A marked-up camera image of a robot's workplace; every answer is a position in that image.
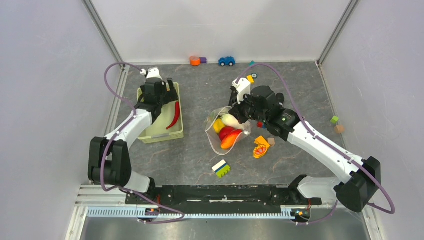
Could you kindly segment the red toy chili pepper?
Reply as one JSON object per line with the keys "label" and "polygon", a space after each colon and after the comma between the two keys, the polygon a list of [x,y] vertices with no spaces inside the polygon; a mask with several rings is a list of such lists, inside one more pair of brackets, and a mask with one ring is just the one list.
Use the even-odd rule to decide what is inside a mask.
{"label": "red toy chili pepper", "polygon": [[181,116],[181,110],[180,110],[180,102],[176,101],[175,105],[174,105],[174,116],[173,116],[173,120],[172,122],[167,126],[167,130],[172,128],[179,120],[180,116]]}

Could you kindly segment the white toy radish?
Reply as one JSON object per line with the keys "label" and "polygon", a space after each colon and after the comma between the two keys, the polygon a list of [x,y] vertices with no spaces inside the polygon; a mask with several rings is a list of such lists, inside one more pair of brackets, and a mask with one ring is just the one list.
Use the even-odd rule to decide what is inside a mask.
{"label": "white toy radish", "polygon": [[228,127],[232,127],[234,129],[245,130],[243,124],[239,123],[239,121],[231,114],[227,113],[221,117],[222,123]]}

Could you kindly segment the clear dotted zip bag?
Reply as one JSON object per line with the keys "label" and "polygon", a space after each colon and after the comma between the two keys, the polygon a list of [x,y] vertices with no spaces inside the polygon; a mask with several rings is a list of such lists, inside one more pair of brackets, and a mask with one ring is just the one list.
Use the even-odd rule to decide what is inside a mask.
{"label": "clear dotted zip bag", "polygon": [[234,146],[252,132],[249,122],[240,124],[230,114],[230,106],[212,111],[204,121],[204,130],[212,150],[220,156],[228,154]]}

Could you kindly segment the red toy tomato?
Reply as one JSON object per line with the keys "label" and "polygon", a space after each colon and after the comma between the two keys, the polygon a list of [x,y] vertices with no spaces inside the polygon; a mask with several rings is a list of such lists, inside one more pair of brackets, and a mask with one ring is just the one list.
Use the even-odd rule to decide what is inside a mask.
{"label": "red toy tomato", "polygon": [[233,128],[233,127],[231,127],[231,126],[225,126],[225,127],[223,127],[223,128],[220,130],[219,134],[218,134],[219,139],[220,139],[221,141],[223,141],[223,140],[226,138],[226,136],[227,136],[228,134],[230,134],[231,132],[233,132],[234,130],[235,130],[235,128]]}

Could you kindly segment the yellow toy fruit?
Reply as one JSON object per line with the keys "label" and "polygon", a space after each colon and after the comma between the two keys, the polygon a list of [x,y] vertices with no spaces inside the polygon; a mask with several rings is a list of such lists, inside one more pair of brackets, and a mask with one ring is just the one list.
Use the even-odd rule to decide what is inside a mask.
{"label": "yellow toy fruit", "polygon": [[219,134],[223,128],[226,127],[221,118],[217,118],[212,125],[216,134]]}

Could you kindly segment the orange red toy mango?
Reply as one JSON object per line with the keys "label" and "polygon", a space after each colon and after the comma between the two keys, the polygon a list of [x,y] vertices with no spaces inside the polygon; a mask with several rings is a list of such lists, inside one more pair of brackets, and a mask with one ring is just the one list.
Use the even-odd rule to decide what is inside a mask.
{"label": "orange red toy mango", "polygon": [[236,143],[236,139],[243,131],[241,129],[235,129],[230,134],[226,136],[226,138],[221,141],[220,147],[223,150],[227,150],[233,147],[233,145]]}

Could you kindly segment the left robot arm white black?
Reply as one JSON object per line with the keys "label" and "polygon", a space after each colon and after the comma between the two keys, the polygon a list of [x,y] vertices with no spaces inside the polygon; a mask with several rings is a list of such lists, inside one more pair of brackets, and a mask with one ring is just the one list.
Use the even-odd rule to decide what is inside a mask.
{"label": "left robot arm white black", "polygon": [[140,89],[141,97],[126,120],[106,136],[90,141],[87,175],[95,183],[138,192],[140,200],[151,204],[157,198],[154,180],[133,171],[129,150],[139,135],[161,117],[163,107],[178,101],[179,95],[172,78],[149,78]]}

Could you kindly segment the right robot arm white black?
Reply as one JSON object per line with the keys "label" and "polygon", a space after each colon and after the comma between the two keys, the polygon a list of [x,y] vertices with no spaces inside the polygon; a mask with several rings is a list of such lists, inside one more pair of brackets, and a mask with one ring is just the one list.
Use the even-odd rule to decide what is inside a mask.
{"label": "right robot arm white black", "polygon": [[289,199],[302,204],[311,198],[333,198],[360,213],[381,185],[381,163],[353,154],[314,129],[291,109],[283,107],[284,95],[269,86],[231,86],[229,113],[239,123],[261,122],[273,136],[299,147],[331,172],[334,178],[303,176],[289,189]]}

